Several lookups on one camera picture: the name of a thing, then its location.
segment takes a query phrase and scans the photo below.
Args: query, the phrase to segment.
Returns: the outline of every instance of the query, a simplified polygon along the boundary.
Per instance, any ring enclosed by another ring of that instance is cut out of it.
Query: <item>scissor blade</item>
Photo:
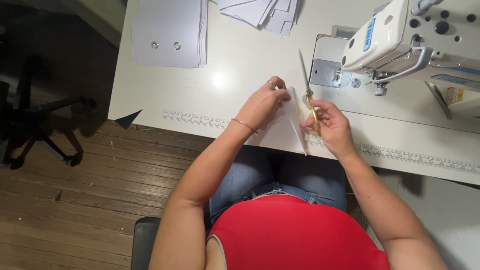
[[[309,90],[310,87],[308,85],[307,71],[305,70],[305,64],[303,63],[303,57],[301,55],[300,49],[299,49],[299,55],[300,55],[301,69],[303,70],[303,79],[305,79],[305,87],[307,87],[307,89]]]

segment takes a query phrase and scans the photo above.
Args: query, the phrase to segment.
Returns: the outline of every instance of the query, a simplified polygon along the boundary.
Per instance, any ring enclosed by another ring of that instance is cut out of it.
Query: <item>metal lever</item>
[[[375,83],[375,84],[385,83],[385,82],[389,82],[391,80],[403,78],[405,76],[408,76],[410,74],[413,74],[417,71],[420,71],[420,70],[424,69],[428,65],[428,63],[430,62],[430,58],[432,57],[432,53],[433,53],[433,48],[430,48],[430,47],[412,47],[412,50],[416,50],[416,49],[421,50],[421,54],[420,54],[418,62],[413,67],[411,67],[411,68],[409,68],[409,69],[407,69],[403,72],[400,72],[399,74],[388,77],[388,78],[384,78],[384,79],[380,79],[380,80],[372,80],[372,82]]]

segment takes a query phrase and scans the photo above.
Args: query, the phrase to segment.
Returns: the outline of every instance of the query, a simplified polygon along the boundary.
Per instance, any ring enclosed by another ring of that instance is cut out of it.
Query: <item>ruler markings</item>
[[[230,120],[223,118],[167,109],[165,109],[163,112],[163,118],[182,123],[191,123],[220,129],[225,129],[230,122]],[[309,146],[326,147],[323,140],[319,136],[311,134],[303,134],[303,143]],[[420,154],[416,152],[403,151],[399,149],[363,143],[355,143],[355,145],[358,152],[363,155],[480,175],[480,164],[475,164],[472,162],[447,159],[433,155]]]

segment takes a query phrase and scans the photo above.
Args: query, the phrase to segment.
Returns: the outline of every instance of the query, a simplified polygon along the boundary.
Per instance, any ring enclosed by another ring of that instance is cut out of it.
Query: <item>red top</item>
[[[385,252],[348,214],[295,196],[235,204],[213,234],[228,270],[390,270]]]

